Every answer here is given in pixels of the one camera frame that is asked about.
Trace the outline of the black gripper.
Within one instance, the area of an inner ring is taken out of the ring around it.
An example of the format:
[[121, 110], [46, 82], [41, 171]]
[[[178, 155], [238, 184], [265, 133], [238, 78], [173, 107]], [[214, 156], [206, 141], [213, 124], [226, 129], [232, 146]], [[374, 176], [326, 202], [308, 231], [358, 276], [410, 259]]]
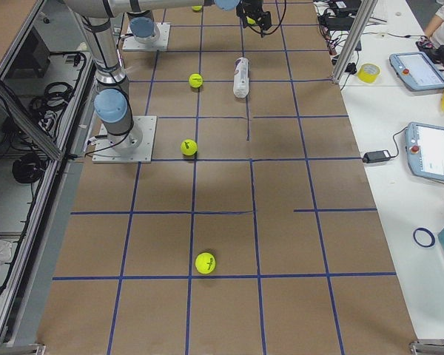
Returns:
[[250, 26], [248, 18], [253, 20], [262, 31], [269, 30], [272, 26], [271, 14], [263, 10], [262, 0], [240, 0], [236, 7], [236, 14], [243, 28]]

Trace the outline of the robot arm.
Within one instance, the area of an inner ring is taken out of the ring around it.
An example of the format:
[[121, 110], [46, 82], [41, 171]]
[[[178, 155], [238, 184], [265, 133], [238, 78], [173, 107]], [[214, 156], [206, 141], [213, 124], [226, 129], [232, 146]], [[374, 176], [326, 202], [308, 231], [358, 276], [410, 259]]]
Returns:
[[263, 10], [262, 1], [66, 1], [65, 4], [80, 19], [81, 31], [96, 65], [98, 94], [94, 109], [107, 131], [107, 146], [96, 149], [92, 159], [102, 163], [150, 162], [156, 124], [155, 116], [132, 113], [128, 77], [110, 28], [111, 18], [128, 13], [140, 27], [132, 31], [136, 38], [158, 38], [152, 10], [214, 4], [224, 11], [235, 9], [244, 27], [249, 26], [247, 19], [251, 18], [263, 36], [272, 26], [271, 14]]

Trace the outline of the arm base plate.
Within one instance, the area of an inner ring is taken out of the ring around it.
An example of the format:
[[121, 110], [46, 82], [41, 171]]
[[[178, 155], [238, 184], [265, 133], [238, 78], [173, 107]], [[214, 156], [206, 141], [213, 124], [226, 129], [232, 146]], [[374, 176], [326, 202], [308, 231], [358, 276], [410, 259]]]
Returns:
[[131, 22], [122, 49], [127, 52], [166, 51], [170, 27], [171, 24], [168, 22], [151, 21], [148, 24]]
[[92, 154], [93, 163], [150, 163], [154, 146], [156, 116], [133, 116], [133, 128], [128, 135], [117, 137], [108, 135], [103, 124], [97, 140], [96, 153]]

